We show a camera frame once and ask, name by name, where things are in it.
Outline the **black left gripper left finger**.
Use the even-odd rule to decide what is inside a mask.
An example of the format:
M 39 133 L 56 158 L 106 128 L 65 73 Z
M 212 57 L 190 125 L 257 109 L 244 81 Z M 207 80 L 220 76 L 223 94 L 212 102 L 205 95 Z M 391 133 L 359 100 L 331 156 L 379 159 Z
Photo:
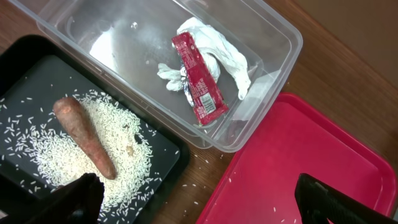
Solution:
M 98 222 L 104 183 L 94 173 L 60 187 L 47 197 L 1 219 L 2 224 L 67 224 Z

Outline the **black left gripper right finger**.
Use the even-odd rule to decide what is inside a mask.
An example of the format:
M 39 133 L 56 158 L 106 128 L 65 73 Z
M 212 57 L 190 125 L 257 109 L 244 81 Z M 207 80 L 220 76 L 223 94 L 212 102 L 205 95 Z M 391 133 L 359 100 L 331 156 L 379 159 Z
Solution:
M 295 200 L 303 224 L 397 224 L 306 173 L 298 177 Z

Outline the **white rice pile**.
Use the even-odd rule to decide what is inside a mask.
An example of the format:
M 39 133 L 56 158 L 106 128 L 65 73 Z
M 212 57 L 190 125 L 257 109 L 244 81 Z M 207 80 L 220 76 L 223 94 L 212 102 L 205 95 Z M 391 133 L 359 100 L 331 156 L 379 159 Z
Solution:
M 90 116 L 117 172 L 104 179 L 100 223 L 132 223 L 154 196 L 181 150 L 108 94 L 74 97 Z M 36 197 L 45 197 L 97 168 L 62 128 L 53 109 L 28 98 L 1 100 L 1 174 Z

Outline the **red and white wrapper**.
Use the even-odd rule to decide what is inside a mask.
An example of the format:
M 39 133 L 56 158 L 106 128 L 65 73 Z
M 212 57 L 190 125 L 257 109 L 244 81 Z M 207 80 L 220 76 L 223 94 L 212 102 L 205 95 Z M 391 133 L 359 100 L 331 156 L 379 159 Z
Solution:
M 193 111 L 200 125 L 219 118 L 228 110 L 216 82 L 208 70 L 203 56 L 195 45 L 193 37 L 184 32 L 172 38 L 182 59 L 187 75 L 188 87 L 193 100 Z

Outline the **red serving tray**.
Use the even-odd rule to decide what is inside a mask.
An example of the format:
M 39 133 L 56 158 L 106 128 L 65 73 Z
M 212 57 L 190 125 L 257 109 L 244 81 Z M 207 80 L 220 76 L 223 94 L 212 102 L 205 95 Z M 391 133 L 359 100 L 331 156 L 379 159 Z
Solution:
M 295 186 L 309 174 L 390 215 L 397 178 L 379 154 L 303 99 L 280 94 L 233 157 L 199 223 L 300 223 Z

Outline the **black tray bin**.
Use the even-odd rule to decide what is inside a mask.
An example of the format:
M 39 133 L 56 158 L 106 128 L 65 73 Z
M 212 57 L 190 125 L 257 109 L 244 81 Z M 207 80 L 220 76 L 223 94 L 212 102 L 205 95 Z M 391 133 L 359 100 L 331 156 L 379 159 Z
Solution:
M 31 152 L 30 130 L 63 133 L 52 116 L 64 96 L 103 96 L 139 118 L 135 139 L 152 149 L 150 181 L 124 210 L 101 215 L 101 223 L 150 223 L 190 161 L 186 143 L 148 112 L 101 81 L 45 37 L 27 35 L 1 55 L 1 210 L 7 214 L 48 196 L 49 183 L 39 175 Z

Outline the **clear plastic bin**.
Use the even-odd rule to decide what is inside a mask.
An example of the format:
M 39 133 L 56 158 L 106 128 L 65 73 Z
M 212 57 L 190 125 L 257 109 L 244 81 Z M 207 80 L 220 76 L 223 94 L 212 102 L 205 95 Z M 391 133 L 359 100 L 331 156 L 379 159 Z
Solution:
M 55 42 L 85 56 L 115 87 L 201 149 L 240 150 L 285 84 L 303 45 L 301 33 L 264 1 L 14 0 Z M 238 98 L 231 75 L 218 87 L 228 111 L 201 126 L 182 91 L 168 91 L 158 65 L 180 67 L 177 29 L 196 17 L 222 33 L 248 63 L 251 86 Z

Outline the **crumpled white tissue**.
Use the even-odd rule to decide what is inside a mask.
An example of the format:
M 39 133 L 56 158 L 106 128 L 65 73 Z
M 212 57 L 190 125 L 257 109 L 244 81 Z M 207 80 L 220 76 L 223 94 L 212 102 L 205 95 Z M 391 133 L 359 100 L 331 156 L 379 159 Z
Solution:
M 235 46 L 228 42 L 225 36 L 210 25 L 202 23 L 196 17 L 186 20 L 178 29 L 177 34 L 188 32 L 194 39 L 195 45 L 203 57 L 214 81 L 218 81 L 220 65 L 233 77 L 238 88 L 238 98 L 243 100 L 251 85 L 248 76 L 248 62 Z M 158 64 L 157 76 L 168 80 L 166 89 L 169 91 L 183 90 L 189 101 L 192 100 L 188 92 L 188 78 L 185 69 L 175 70 L 164 63 Z

